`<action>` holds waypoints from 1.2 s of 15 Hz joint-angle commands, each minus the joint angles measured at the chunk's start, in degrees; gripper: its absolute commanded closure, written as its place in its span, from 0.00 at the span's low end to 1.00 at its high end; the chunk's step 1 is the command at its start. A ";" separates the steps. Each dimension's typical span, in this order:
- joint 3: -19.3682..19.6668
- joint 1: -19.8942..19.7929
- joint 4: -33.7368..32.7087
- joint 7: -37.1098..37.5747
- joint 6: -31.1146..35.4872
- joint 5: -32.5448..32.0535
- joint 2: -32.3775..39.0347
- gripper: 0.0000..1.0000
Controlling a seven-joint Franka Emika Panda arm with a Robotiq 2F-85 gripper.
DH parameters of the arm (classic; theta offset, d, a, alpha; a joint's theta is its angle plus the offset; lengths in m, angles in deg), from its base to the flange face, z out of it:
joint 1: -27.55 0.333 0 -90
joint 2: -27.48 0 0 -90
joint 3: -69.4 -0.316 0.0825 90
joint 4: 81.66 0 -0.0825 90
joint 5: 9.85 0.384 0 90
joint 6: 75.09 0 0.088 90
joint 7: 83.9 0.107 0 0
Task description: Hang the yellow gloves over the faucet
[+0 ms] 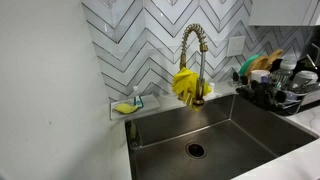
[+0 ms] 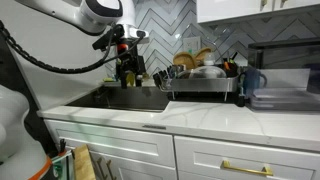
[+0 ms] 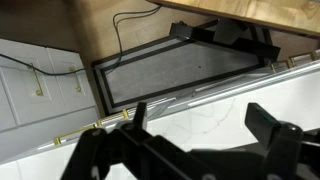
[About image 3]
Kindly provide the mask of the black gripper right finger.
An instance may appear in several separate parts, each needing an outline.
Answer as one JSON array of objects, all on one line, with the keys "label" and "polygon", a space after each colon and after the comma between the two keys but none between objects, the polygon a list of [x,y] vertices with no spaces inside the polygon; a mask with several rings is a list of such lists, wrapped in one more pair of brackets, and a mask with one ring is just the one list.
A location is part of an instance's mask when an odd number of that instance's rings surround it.
[{"label": "black gripper right finger", "polygon": [[280,122],[257,103],[248,104],[245,125],[265,149],[269,147],[275,132],[281,127]]}]

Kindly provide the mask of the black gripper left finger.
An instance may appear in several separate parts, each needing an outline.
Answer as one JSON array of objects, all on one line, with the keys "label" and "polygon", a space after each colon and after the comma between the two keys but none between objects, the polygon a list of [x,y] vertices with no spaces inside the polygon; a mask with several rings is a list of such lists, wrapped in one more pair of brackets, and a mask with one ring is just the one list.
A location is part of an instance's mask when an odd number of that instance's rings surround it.
[{"label": "black gripper left finger", "polygon": [[145,130],[147,127],[147,103],[139,102],[133,119],[133,124],[138,129]]}]

